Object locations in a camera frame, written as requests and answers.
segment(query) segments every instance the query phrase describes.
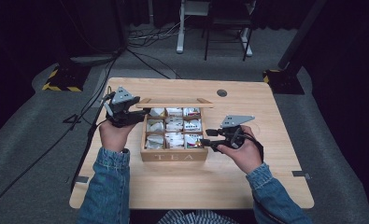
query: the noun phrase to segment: gray carpet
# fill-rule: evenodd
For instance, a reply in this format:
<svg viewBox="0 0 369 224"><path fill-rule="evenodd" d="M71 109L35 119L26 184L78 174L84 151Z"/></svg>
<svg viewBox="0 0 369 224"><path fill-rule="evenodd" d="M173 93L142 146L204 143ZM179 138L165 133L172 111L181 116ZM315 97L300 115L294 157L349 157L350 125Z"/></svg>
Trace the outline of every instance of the gray carpet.
<svg viewBox="0 0 369 224"><path fill-rule="evenodd" d="M131 50L162 60L184 79L263 81L263 70L277 68L278 60L294 35L295 31L255 31L251 39L253 56L245 62L241 61L240 47L227 49L219 45L211 47L204 61L205 41L200 38L198 29L187 31L183 54L176 54L175 36L150 47ZM147 57L144 60L158 70L168 71L158 61ZM83 92L42 91L53 67L35 77L35 95L0 131L0 193L69 128L63 120L79 114L82 107L89 104L105 71L105 65L94 67ZM145 70L153 73L125 51L114 64L110 76L119 77L120 71L131 71L130 76L143 77ZM308 185L315 206L306 212L314 223L369 223L369 207L362 183L341 155L318 110L306 70L301 70L298 77L305 95L275 95L275 98L299 162L311 176ZM92 120L96 111L92 107L85 115L86 120ZM0 223L75 222L77 210L68 204L70 183L86 146L89 128L90 125L82 120L1 198ZM242 215L236 214L237 220L251 223L241 219L251 211L242 212Z"/></svg>

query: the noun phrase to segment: desk leg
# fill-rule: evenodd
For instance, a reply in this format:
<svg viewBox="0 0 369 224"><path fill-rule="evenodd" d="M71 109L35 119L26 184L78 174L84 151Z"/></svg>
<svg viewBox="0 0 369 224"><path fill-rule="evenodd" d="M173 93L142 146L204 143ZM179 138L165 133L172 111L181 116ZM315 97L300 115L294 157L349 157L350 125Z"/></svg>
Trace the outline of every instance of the desk leg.
<svg viewBox="0 0 369 224"><path fill-rule="evenodd" d="M178 30L177 39L177 53L183 53L184 51L184 15L185 15L185 0L181 0L180 8L180 29Z"/></svg>
<svg viewBox="0 0 369 224"><path fill-rule="evenodd" d="M240 39L242 40L243 49L246 48L246 43L248 42L248 28L245 28L245 30L242 32L242 35L240 36ZM246 53L248 57L253 56L253 51L251 51L250 46L248 46L248 52Z"/></svg>

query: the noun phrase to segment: right hand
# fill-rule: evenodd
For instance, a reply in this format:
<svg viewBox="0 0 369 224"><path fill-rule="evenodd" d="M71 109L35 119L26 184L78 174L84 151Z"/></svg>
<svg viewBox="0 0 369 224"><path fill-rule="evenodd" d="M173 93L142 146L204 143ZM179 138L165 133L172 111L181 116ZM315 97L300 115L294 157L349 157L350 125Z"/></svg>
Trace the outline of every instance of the right hand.
<svg viewBox="0 0 369 224"><path fill-rule="evenodd" d="M241 125L241 128L244 133L248 133L254 137L254 133L249 126ZM248 139L246 139L242 147L238 149L233 149L224 145L218 145L217 149L233 159L236 165L246 174L250 174L263 164L259 149Z"/></svg>

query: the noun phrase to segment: left hand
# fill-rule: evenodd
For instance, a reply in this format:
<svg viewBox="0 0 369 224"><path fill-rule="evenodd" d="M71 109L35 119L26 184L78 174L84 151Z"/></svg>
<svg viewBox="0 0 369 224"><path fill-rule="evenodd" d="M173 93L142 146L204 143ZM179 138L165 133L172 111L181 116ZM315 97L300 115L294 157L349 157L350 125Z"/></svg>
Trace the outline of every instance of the left hand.
<svg viewBox="0 0 369 224"><path fill-rule="evenodd" d="M128 135L134 126L135 124L117 128L113 126L109 120L103 122L99 127L103 148L111 151L122 152L125 148Z"/></svg>

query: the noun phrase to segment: wooden table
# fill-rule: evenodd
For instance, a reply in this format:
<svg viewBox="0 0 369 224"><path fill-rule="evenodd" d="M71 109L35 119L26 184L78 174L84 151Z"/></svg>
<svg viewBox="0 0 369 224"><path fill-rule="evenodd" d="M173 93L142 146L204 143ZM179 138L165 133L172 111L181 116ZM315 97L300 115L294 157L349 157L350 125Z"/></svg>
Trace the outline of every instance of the wooden table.
<svg viewBox="0 0 369 224"><path fill-rule="evenodd" d="M205 108L206 128L217 129L226 115L253 115L245 123L264 146L264 160L292 199L302 208L314 205L303 176L293 176L301 166L291 145L269 86L261 82L182 79L112 78L115 91L123 86L141 98L204 98L214 104ZM220 97L217 90L226 90ZM102 110L98 122L105 119ZM142 123L129 135L131 150L130 208L132 209L244 209L252 208L251 190L245 174L226 155L210 148L206 161L147 161L140 156ZM101 146L98 130L79 175L92 177L92 165ZM70 205L80 208L88 183L76 183Z"/></svg>

